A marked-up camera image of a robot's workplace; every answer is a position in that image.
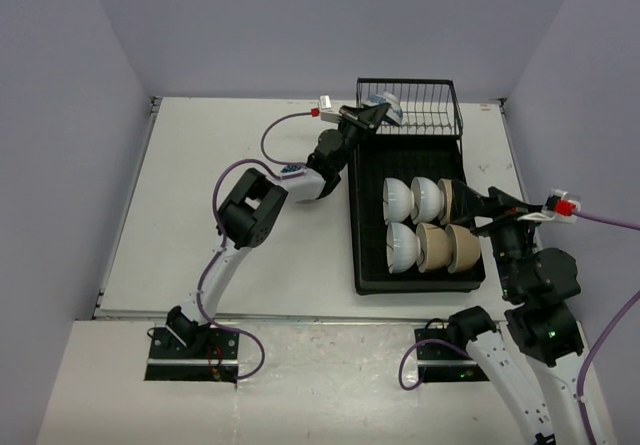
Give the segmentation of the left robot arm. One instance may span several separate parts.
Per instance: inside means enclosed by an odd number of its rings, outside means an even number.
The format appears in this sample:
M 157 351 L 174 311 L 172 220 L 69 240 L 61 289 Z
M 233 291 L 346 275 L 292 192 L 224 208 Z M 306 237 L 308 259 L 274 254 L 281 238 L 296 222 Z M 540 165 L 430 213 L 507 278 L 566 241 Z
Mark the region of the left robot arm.
M 206 350 L 204 328 L 213 322 L 222 294 L 244 258 L 268 238 L 284 205 L 330 195 L 359 143 L 374 135 L 383 122 L 396 123 L 398 114 L 389 102 L 342 106 L 335 111 L 329 98 L 322 96 L 316 107 L 276 122 L 298 117 L 318 117 L 335 125 L 322 131 L 306 161 L 272 159 L 282 167 L 276 172 L 259 159 L 242 159 L 227 167 L 214 186 L 212 212 L 220 244 L 196 290 L 166 317 L 172 345 L 187 358 Z

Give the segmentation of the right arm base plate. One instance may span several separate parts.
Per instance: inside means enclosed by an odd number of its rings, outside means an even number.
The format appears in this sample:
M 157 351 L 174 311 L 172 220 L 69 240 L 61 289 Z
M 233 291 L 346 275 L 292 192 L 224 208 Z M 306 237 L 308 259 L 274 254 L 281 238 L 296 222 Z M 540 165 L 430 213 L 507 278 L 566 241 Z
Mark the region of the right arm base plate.
M 434 322 L 414 329 L 415 342 L 426 339 L 448 341 L 448 324 Z M 427 344 L 416 349 L 418 374 L 423 383 L 486 382 L 488 377 L 479 365 L 454 350 L 439 344 Z

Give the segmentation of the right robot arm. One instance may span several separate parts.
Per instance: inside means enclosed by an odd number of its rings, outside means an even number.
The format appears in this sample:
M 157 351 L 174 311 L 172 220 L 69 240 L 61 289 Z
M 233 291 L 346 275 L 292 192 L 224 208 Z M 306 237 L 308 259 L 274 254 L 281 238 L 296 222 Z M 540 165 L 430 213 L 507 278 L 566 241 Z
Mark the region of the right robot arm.
M 502 297 L 513 306 L 505 313 L 507 328 L 538 386 L 520 377 L 504 352 L 492 350 L 502 340 L 479 307 L 450 317 L 448 350 L 459 358 L 472 355 L 534 443 L 613 443 L 586 390 L 596 350 L 585 346 L 567 304 L 581 292 L 576 260 L 561 249 L 535 243 L 540 224 L 574 222 L 579 200 L 555 190 L 544 204 L 534 205 L 496 187 L 482 195 L 458 179 L 442 179 L 438 186 L 444 196 L 440 221 L 465 225 L 473 235 L 490 239 Z

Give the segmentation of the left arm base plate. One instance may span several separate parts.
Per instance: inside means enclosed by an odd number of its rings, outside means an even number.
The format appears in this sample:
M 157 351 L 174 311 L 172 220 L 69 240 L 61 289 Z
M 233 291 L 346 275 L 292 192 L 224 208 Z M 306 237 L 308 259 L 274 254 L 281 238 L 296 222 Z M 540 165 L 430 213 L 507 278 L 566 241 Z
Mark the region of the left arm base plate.
M 189 346 L 165 327 L 150 328 L 147 336 L 145 381 L 237 383 L 238 334 L 205 328 Z

